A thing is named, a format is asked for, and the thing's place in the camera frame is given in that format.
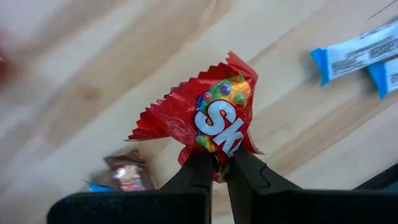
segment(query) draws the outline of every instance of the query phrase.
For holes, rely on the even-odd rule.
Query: wooden table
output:
[[[250,131],[260,158],[305,188],[352,189],[398,162],[398,94],[366,72],[320,88],[310,51],[392,19],[392,0],[2,0],[13,59],[0,92],[0,222],[44,223],[49,207],[141,150],[159,186],[173,139],[124,142],[171,86],[236,52],[259,74]],[[225,184],[213,222],[232,223]]]

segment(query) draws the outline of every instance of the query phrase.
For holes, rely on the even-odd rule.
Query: candy bar wrapper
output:
[[[379,90],[380,99],[398,90],[398,58],[368,66],[369,73]]]
[[[217,182],[224,181],[229,158],[240,145],[259,153],[248,133],[257,73],[234,53],[228,56],[227,63],[181,82],[146,108],[129,141],[171,136],[185,145],[178,157],[181,165],[193,150],[212,153],[218,161]]]
[[[114,189],[111,186],[94,184],[89,181],[85,181],[90,192],[113,192]]]
[[[147,164],[137,149],[131,150],[123,156],[106,157],[105,162],[113,172],[113,179],[119,190],[155,189]]]
[[[398,54],[398,22],[346,42],[315,49],[311,56],[322,74],[322,85],[347,73]]]

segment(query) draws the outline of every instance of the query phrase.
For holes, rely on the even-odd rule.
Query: red object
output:
[[[248,134],[248,127],[252,120],[252,102],[254,87],[257,82],[257,73],[234,53],[230,52],[228,56],[226,59],[227,64],[219,63],[217,66],[210,66],[207,72],[200,72],[197,78],[190,78],[189,81],[180,83],[178,87],[172,88],[171,92],[164,96],[164,99],[157,100],[156,104],[151,104],[149,108],[146,108],[141,113],[140,120],[137,121],[137,128],[132,131],[132,135],[129,136],[128,141],[143,141],[171,136],[186,145],[178,157],[178,162],[181,165],[188,159],[193,150],[206,151],[203,145],[197,143],[198,135],[206,136],[207,149],[214,148],[215,151],[209,151],[214,152],[220,163],[220,167],[225,168],[228,166],[228,157],[233,155],[233,151],[238,148],[239,144],[243,144],[244,148],[253,153],[260,153],[254,147]],[[218,87],[218,84],[225,82],[225,80],[228,83],[234,84],[237,79],[239,80],[239,77],[244,78],[243,82],[246,89],[248,89],[245,92],[244,103],[236,100],[237,104],[231,100],[233,98],[226,100],[227,96],[221,95],[219,96],[223,98],[220,98],[220,100],[212,99],[217,98],[215,94],[212,95],[208,92],[212,87]],[[209,113],[206,114],[206,111],[202,110],[204,111],[203,115],[209,116],[208,119],[212,120],[213,123],[211,121],[209,123],[207,119],[206,122],[208,124],[199,125],[198,120],[196,120],[197,114],[201,112],[198,109],[198,105],[200,105],[198,100],[201,97],[206,101],[213,100],[213,103],[217,101],[219,104],[233,106],[233,112],[226,112],[231,110],[223,109],[222,107],[219,108],[218,116],[221,114],[224,119],[224,121],[221,121],[221,124],[224,124],[224,126],[220,127],[224,128],[216,131],[214,135],[213,133],[204,134],[208,129],[205,129],[203,125],[209,126],[208,128],[210,129],[215,128],[217,125],[211,119]],[[207,103],[210,104],[205,106],[210,108],[212,103]],[[232,129],[232,124],[236,124],[236,127],[239,127],[235,128],[232,132],[233,134],[237,134],[237,137],[236,139],[228,139],[230,144],[227,145],[228,141],[222,140],[222,133],[227,131],[228,128]],[[217,138],[221,139],[220,144],[215,143],[217,142]],[[215,181],[223,181],[223,177],[220,178],[221,172],[221,170],[215,170]]]

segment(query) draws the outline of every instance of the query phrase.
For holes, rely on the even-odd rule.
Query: red candy wrapper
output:
[[[234,53],[228,56],[227,64],[210,66],[146,108],[128,141],[171,136],[185,145],[178,157],[181,165],[193,150],[213,153],[219,165],[213,173],[217,182],[224,181],[229,158],[241,144],[260,153],[248,133],[258,76]]]

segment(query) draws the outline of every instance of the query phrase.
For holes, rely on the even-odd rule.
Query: brown candy wrapper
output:
[[[109,156],[104,160],[113,173],[113,179],[118,190],[155,189],[146,161],[141,157],[138,149],[133,149],[123,156]]]

